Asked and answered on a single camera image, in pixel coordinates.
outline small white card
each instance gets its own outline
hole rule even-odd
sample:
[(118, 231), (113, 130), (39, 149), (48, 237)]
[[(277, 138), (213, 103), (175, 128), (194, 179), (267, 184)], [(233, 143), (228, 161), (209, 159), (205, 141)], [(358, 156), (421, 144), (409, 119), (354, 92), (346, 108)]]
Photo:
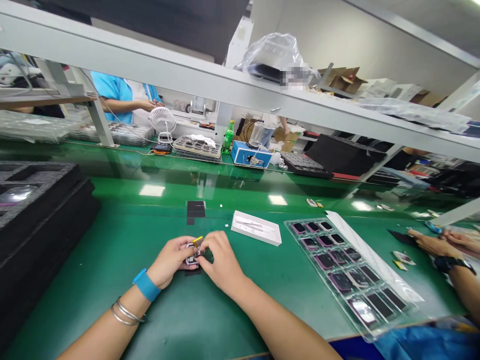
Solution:
[(27, 124), (32, 124), (32, 125), (44, 125), (44, 124), (51, 124), (50, 121), (47, 120), (40, 120), (40, 119), (28, 119), (28, 120), (22, 120), (22, 122), (27, 123)]

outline plastic bottle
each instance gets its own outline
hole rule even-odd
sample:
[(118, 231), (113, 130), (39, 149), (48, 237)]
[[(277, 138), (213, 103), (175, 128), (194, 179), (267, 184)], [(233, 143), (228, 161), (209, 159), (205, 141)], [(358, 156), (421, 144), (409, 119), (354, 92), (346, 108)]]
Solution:
[(230, 154), (230, 147), (232, 146), (232, 141), (234, 140), (234, 124), (235, 121), (231, 120), (230, 125), (225, 133), (225, 139), (223, 139), (223, 144), (221, 146), (222, 154)]

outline black watch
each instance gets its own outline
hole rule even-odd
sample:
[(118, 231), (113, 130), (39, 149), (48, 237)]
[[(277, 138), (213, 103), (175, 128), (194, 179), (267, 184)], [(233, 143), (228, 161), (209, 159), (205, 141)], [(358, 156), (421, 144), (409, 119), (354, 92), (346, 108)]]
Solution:
[(474, 274), (477, 275), (475, 272), (474, 268), (472, 265), (470, 265), (468, 262), (462, 259), (457, 259), (455, 257), (451, 256), (438, 256), (435, 261), (435, 266), (438, 271), (441, 271), (442, 273), (448, 274), (449, 271), (454, 267), (454, 266), (463, 266), (464, 268), (470, 269), (470, 271)]

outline yellow component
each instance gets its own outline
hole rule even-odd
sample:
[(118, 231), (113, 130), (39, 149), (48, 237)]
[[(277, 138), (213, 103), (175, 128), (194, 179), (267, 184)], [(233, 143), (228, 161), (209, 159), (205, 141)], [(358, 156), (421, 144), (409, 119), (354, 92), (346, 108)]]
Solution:
[(196, 242), (197, 240), (200, 240), (200, 239), (203, 239), (203, 238), (204, 238), (203, 236), (197, 237), (197, 238), (196, 238), (195, 240), (193, 240), (191, 243), (192, 243), (193, 245), (195, 245), (195, 247), (198, 248), (199, 246), (198, 246), (195, 242)]

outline small white fan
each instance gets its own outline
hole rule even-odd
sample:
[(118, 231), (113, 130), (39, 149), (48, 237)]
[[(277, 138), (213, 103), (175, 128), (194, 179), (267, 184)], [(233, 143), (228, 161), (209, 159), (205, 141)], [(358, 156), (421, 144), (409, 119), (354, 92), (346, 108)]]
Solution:
[[(177, 127), (177, 121), (172, 112), (164, 106), (159, 106), (150, 111), (148, 119), (152, 127), (158, 131), (158, 142), (161, 144), (172, 144), (172, 131)], [(166, 137), (166, 140), (160, 140), (160, 137)]]

